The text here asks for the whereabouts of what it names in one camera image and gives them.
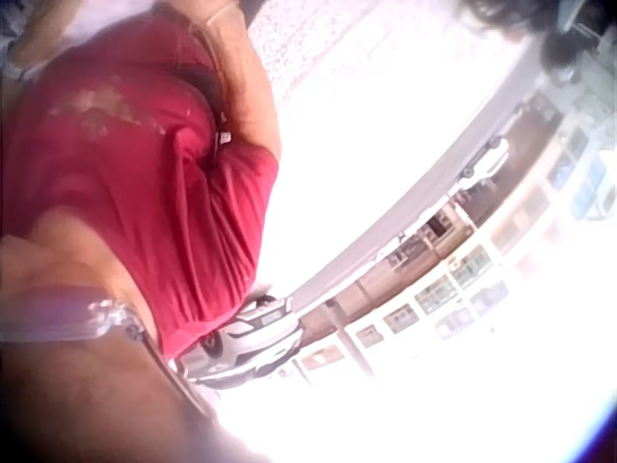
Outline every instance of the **window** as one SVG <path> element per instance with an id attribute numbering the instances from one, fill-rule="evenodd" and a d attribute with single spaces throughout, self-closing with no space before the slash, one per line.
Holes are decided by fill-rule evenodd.
<path id="1" fill-rule="evenodd" d="M 416 295 L 418 304 L 428 315 L 458 295 L 454 285 L 444 275 Z"/>
<path id="2" fill-rule="evenodd" d="M 531 190 L 523 202 L 523 210 L 532 222 L 537 221 L 549 206 L 549 198 L 539 186 Z"/>
<path id="3" fill-rule="evenodd" d="M 333 364 L 344 358 L 345 356 L 337 346 L 329 345 L 305 357 L 302 359 L 302 363 L 308 370 L 312 370 Z"/>
<path id="4" fill-rule="evenodd" d="M 428 246 L 420 236 L 413 234 L 388 256 L 388 263 L 400 271 L 425 252 L 430 252 Z"/>
<path id="5" fill-rule="evenodd" d="M 457 263 L 450 265 L 450 271 L 454 280 L 465 288 L 492 266 L 493 261 L 486 250 L 482 246 L 477 246 Z"/>
<path id="6" fill-rule="evenodd" d="M 440 321 L 435 323 L 435 329 L 442 337 L 447 340 L 473 323 L 473 316 L 469 309 L 460 309 L 445 316 Z"/>
<path id="7" fill-rule="evenodd" d="M 568 140 L 568 151 L 576 160 L 579 160 L 585 148 L 587 148 L 588 143 L 589 137 L 587 137 L 580 127 L 577 127 L 572 137 L 570 137 L 570 140 Z"/>
<path id="8" fill-rule="evenodd" d="M 594 205 L 594 201 L 596 201 L 596 191 L 587 181 L 584 181 L 572 198 L 570 213 L 577 220 L 584 219 Z"/>
<path id="9" fill-rule="evenodd" d="M 567 152 L 563 152 L 547 177 L 550 185 L 560 191 L 577 165 Z"/>
<path id="10" fill-rule="evenodd" d="M 422 236 L 435 244 L 450 230 L 452 230 L 452 221 L 445 212 L 440 210 L 437 214 L 428 219 L 426 224 L 420 227 L 419 231 Z"/>
<path id="11" fill-rule="evenodd" d="M 600 183 L 604 179 L 606 175 L 606 165 L 603 161 L 596 156 L 589 166 L 589 170 L 587 171 L 587 180 L 591 183 L 592 188 L 595 190 L 600 186 Z"/>
<path id="12" fill-rule="evenodd" d="M 613 186 L 606 195 L 606 198 L 604 198 L 602 203 L 602 209 L 604 212 L 609 212 L 613 208 L 613 205 L 615 204 L 615 190 L 617 190 L 617 188 Z"/>
<path id="13" fill-rule="evenodd" d="M 358 340 L 362 343 L 362 345 L 366 348 L 371 347 L 375 344 L 380 343 L 384 340 L 384 335 L 382 335 L 375 326 L 370 325 L 366 328 L 360 330 L 356 333 Z"/>
<path id="14" fill-rule="evenodd" d="M 508 286 L 504 282 L 497 282 L 490 287 L 481 289 L 475 296 L 471 297 L 470 301 L 475 311 L 479 315 L 484 315 L 508 297 L 509 294 Z"/>
<path id="15" fill-rule="evenodd" d="M 396 335 L 419 321 L 419 317 L 409 304 L 384 317 L 384 321 Z"/>

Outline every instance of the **car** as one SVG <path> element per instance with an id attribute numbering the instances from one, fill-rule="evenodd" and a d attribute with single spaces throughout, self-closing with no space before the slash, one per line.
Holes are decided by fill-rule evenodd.
<path id="1" fill-rule="evenodd" d="M 267 376 L 300 350 L 302 326 L 291 299 L 262 295 L 196 342 L 171 367 L 190 382 L 229 389 Z"/>
<path id="2" fill-rule="evenodd" d="M 461 189 L 469 190 L 477 182 L 492 177 L 505 164 L 509 150 L 505 137 L 492 137 L 461 173 Z"/>

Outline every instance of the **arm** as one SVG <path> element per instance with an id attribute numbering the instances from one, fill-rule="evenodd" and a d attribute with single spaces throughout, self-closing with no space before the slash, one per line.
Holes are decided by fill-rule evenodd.
<path id="1" fill-rule="evenodd" d="M 200 30 L 219 64 L 231 131 L 279 160 L 279 122 L 268 75 L 253 49 L 242 11 L 235 6 L 224 8 L 202 23 Z"/>
<path id="2" fill-rule="evenodd" d="M 32 68 L 54 57 L 62 34 L 75 18 L 82 0 L 46 0 L 28 21 L 8 59 L 20 69 Z M 2 77 L 2 109 L 10 108 L 24 91 L 24 82 Z"/>

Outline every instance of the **person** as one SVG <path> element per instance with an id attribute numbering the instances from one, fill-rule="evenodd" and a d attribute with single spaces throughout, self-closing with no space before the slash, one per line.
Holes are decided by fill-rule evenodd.
<path id="1" fill-rule="evenodd" d="M 51 3 L 12 48 L 13 70 L 35 64 L 74 14 Z M 7 80 L 17 95 L 18 76 Z M 242 9 L 169 0 L 65 51 L 7 108 L 3 453 L 10 443 L 37 461 L 259 460 L 165 368 L 247 295 L 278 173 L 274 99 Z M 119 329 L 8 336 L 16 316 L 39 329 L 105 301 L 130 308 L 147 341 Z"/>

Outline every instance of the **hand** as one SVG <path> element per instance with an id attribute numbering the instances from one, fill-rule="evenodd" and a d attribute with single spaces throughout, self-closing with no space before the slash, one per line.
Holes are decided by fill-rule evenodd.
<path id="1" fill-rule="evenodd" d="M 163 0 L 163 2 L 198 25 L 205 24 L 228 5 L 237 4 L 236 0 Z"/>

